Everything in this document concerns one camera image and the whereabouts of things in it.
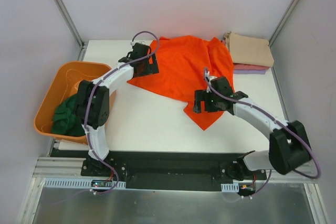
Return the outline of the orange t-shirt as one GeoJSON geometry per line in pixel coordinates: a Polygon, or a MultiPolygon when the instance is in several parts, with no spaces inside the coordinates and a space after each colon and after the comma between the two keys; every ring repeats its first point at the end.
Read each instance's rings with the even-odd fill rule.
{"type": "Polygon", "coordinates": [[[202,130],[208,129],[222,112],[193,112],[194,92],[206,89],[204,69],[213,76],[225,76],[232,86],[234,64],[224,43],[214,37],[203,40],[194,36],[161,37],[152,41],[156,49],[159,73],[131,79],[128,83],[158,95],[185,102],[184,113],[202,130]]]}

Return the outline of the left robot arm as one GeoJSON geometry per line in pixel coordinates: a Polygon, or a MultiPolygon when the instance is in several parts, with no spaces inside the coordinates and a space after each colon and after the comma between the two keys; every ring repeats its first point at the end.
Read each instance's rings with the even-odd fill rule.
{"type": "Polygon", "coordinates": [[[99,176],[110,173],[111,164],[105,160],[109,154],[105,124],[110,113],[110,97],[117,88],[137,77],[157,74],[157,50],[140,42],[133,42],[132,50],[119,59],[112,70],[92,80],[79,83],[74,113],[85,132],[89,156],[96,161],[92,169],[99,176]]]}

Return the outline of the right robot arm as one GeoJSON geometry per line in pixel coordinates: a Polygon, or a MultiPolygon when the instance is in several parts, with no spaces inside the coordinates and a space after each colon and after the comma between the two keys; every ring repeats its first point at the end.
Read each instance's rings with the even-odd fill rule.
{"type": "Polygon", "coordinates": [[[252,125],[269,141],[266,151],[250,151],[237,159],[239,179],[248,179],[256,170],[266,169],[286,175],[313,159],[302,123],[277,119],[256,105],[247,94],[234,92],[226,77],[207,74],[204,80],[207,88],[194,92],[195,113],[228,112],[252,125]]]}

